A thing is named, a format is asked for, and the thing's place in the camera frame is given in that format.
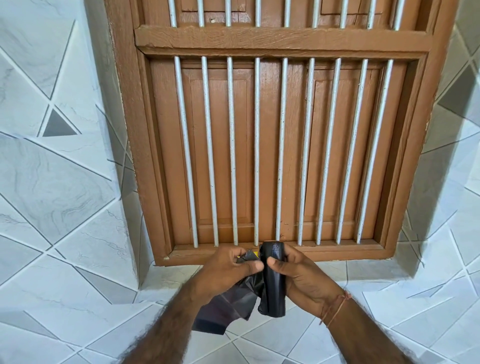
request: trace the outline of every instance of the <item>right hand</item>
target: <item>right hand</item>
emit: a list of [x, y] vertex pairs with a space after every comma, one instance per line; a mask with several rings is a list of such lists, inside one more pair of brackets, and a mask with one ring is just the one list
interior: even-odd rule
[[287, 262], [267, 259], [268, 266], [286, 276], [287, 297], [301, 309], [322, 318], [343, 289], [311, 259], [285, 244]]

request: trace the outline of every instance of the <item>black plastic bag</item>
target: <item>black plastic bag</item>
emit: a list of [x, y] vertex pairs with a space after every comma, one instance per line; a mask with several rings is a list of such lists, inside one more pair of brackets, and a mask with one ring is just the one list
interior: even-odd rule
[[239, 257], [237, 263], [262, 260], [265, 268], [262, 272], [238, 281], [228, 291], [215, 296], [203, 306], [193, 322], [192, 330], [223, 335], [233, 321], [250, 318], [257, 297], [260, 297], [258, 312], [271, 317], [284, 316], [285, 276], [275, 273], [267, 266], [268, 256], [283, 260], [283, 243], [264, 242], [260, 247], [260, 258], [251, 250]]

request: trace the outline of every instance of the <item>left hand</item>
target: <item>left hand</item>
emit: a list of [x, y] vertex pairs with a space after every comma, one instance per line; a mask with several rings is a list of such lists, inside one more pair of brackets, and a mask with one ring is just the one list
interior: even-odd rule
[[236, 263], [239, 255], [247, 251], [239, 246], [221, 246], [192, 277], [197, 298], [202, 305], [232, 287], [240, 279], [263, 270], [260, 260]]

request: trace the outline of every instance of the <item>person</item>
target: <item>person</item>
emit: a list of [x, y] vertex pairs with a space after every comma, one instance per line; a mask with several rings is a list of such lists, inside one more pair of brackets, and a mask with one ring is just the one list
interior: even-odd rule
[[[312, 260], [286, 244], [285, 252], [286, 262], [269, 257], [267, 264], [286, 276], [288, 298], [323, 320], [347, 363], [412, 363], [355, 300]], [[263, 270], [261, 261], [235, 263], [237, 256], [245, 253], [238, 246], [219, 247], [169, 301], [122, 363], [180, 364], [200, 307], [240, 279]]]

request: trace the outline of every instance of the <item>forearm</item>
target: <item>forearm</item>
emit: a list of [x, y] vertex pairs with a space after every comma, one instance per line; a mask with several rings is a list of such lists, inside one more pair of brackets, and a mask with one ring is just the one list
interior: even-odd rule
[[330, 322], [332, 316], [325, 321], [347, 363], [412, 363], [353, 299]]
[[188, 281], [170, 300], [161, 317], [153, 324], [123, 364], [180, 364], [187, 348], [192, 324], [201, 304], [195, 302], [194, 284]]

